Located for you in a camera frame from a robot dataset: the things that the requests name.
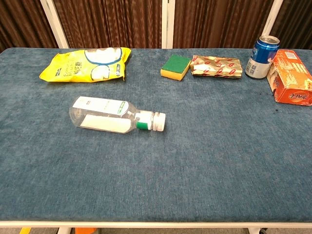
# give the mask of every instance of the sponge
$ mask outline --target sponge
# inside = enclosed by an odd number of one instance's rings
[[[182,80],[190,67],[191,60],[179,55],[172,55],[160,70],[162,77]]]

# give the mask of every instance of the yellow bag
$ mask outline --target yellow bag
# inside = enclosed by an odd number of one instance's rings
[[[57,54],[40,74],[48,82],[97,82],[125,77],[129,48],[77,50]]]

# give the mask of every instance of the cardboard box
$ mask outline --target cardboard box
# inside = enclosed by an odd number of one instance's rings
[[[278,50],[267,74],[275,101],[312,105],[312,77],[292,50]]]

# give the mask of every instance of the clear plastic bottle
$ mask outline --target clear plastic bottle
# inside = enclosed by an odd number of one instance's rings
[[[77,127],[115,133],[128,133],[134,128],[163,131],[166,115],[138,110],[127,101],[96,97],[78,97],[69,115]]]

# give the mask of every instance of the blue can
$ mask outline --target blue can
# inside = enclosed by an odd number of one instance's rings
[[[246,74],[252,78],[264,78],[278,49],[278,38],[261,36],[254,44],[253,53],[245,69]]]

